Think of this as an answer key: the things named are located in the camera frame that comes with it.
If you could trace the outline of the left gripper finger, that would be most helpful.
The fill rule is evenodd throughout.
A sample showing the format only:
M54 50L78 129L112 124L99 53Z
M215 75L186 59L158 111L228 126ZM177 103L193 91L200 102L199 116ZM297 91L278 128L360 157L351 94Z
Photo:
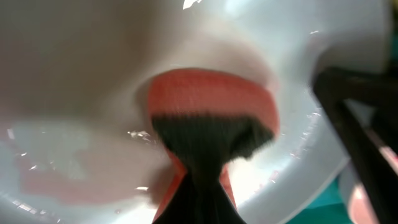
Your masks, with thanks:
M189 174L174 176L152 223L246 224L221 181L201 195Z

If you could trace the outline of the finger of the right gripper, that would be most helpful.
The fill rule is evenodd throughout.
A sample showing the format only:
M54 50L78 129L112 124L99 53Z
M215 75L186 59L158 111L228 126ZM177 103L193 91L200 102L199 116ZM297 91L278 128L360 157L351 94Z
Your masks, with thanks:
M397 76L328 68L313 81L313 92L345 145L380 223L397 223L397 173L366 134L345 100L372 106L373 130L397 149Z

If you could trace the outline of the red green sponge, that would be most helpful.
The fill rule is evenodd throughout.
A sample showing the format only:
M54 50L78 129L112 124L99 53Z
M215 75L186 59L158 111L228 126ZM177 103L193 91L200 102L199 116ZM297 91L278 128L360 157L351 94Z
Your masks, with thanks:
M249 159L275 139L280 127L269 90L230 73L199 68L157 75L148 89L147 112L176 175L191 175L201 195L221 181L235 207L228 164Z

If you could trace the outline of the light blue plate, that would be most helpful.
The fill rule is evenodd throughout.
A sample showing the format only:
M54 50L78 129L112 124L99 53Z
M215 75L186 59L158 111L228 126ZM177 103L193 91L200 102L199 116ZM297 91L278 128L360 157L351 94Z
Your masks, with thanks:
M379 73L390 1L2 1L1 222L150 223L173 177L146 116L176 68L252 80L275 142L229 168L248 223L287 223L348 155L312 95L325 67Z

